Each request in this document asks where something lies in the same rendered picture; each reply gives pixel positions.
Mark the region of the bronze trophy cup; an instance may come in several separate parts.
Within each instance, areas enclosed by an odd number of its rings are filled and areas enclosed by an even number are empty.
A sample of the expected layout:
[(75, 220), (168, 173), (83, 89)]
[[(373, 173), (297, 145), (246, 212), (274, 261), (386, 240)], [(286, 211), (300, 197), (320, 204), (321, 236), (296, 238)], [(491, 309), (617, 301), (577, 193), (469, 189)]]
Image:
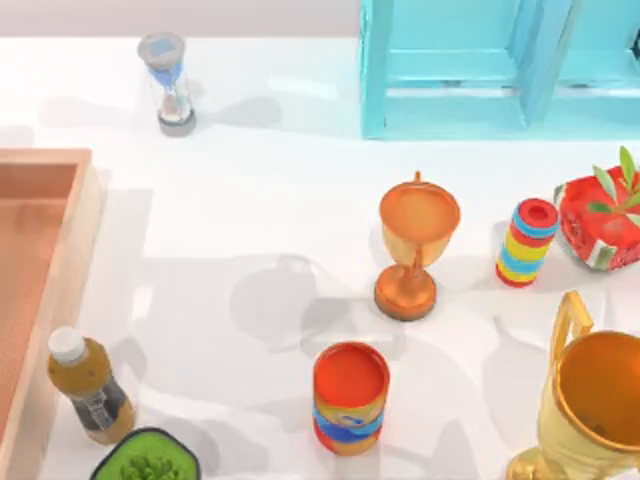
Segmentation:
[(416, 172), (413, 180), (384, 194), (379, 214), (394, 264), (375, 282), (376, 305), (395, 320), (419, 320), (435, 305), (437, 287), (427, 268), (441, 257), (458, 227), (459, 205), (450, 192)]

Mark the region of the orange and blue can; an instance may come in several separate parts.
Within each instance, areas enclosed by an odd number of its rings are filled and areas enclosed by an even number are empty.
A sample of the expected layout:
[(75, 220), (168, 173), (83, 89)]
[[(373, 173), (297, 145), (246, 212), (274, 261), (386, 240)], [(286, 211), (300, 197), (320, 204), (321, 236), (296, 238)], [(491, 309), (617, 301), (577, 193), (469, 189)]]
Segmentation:
[(345, 341), (324, 349), (313, 366), (313, 428), (339, 456), (372, 448), (381, 433), (390, 372), (372, 346)]

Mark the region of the stack of coloured rings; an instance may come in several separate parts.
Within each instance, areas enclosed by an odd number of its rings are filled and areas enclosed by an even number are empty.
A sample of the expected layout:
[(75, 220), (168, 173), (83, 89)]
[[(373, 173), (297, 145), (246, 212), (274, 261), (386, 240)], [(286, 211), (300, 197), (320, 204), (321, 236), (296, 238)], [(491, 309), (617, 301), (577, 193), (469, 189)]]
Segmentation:
[(521, 201), (514, 209), (496, 259), (495, 272), (506, 285), (523, 288), (537, 278), (559, 226), (559, 214), (539, 198)]

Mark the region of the light blue rack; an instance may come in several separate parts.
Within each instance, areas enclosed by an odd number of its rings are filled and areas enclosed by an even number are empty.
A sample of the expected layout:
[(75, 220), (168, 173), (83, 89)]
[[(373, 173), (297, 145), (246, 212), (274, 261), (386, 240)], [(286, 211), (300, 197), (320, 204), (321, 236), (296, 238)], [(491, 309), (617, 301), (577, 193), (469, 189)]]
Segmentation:
[(361, 133), (640, 139), (640, 0), (360, 0)]

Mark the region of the grey and blue hourglass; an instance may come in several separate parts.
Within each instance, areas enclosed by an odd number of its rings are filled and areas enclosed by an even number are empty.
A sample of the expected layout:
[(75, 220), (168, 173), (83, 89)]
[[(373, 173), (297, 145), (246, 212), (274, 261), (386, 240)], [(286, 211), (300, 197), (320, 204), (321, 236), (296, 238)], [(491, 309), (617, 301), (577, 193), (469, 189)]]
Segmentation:
[(146, 35), (137, 46), (137, 54), (152, 80), (160, 131), (173, 138), (189, 135), (196, 126), (196, 113), (184, 72), (185, 50), (185, 41), (170, 32)]

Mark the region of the amber bottle with white cap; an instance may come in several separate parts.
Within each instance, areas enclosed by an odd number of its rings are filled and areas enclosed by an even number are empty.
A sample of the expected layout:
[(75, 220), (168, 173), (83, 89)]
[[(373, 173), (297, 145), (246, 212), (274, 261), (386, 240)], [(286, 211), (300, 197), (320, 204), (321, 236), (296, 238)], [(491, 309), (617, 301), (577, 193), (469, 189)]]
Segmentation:
[(70, 400), (88, 437), (102, 445), (122, 440), (134, 428), (136, 413), (105, 347), (75, 328), (60, 327), (48, 349), (49, 379)]

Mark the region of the red plant pot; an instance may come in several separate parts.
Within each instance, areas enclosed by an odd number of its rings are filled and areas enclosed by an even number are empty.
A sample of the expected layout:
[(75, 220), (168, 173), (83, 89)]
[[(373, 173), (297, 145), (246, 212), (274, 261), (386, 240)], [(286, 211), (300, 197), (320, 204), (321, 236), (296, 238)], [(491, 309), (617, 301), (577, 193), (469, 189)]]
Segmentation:
[(640, 166), (626, 147), (617, 166), (594, 166), (592, 175), (556, 187), (553, 203), (564, 240), (589, 268), (612, 271), (640, 261)]

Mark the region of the black pot with green plant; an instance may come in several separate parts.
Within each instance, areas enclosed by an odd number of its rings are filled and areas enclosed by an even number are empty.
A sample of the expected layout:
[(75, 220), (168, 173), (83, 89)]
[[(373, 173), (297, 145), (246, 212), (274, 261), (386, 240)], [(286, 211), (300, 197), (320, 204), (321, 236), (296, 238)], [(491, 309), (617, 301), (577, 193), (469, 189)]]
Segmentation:
[(167, 431), (127, 434), (95, 467), (89, 480), (202, 480), (196, 455)]

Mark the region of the shallow salmon-coloured box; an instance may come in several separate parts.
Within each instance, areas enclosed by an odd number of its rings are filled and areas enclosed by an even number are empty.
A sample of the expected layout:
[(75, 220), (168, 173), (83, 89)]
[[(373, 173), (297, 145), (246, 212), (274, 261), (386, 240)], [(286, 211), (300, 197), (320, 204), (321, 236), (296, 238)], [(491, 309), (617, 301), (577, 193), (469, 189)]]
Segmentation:
[(75, 323), (104, 204), (88, 149), (0, 148), (0, 480), (36, 480), (50, 333)]

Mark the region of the large gold trophy cup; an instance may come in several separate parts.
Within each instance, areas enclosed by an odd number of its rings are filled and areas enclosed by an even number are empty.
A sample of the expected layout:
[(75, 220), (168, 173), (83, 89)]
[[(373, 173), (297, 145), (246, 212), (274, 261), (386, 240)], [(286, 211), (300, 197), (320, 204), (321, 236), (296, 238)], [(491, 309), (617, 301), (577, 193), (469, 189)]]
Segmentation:
[(610, 480), (640, 471), (640, 337), (593, 328), (576, 291), (560, 302), (536, 446), (505, 480)]

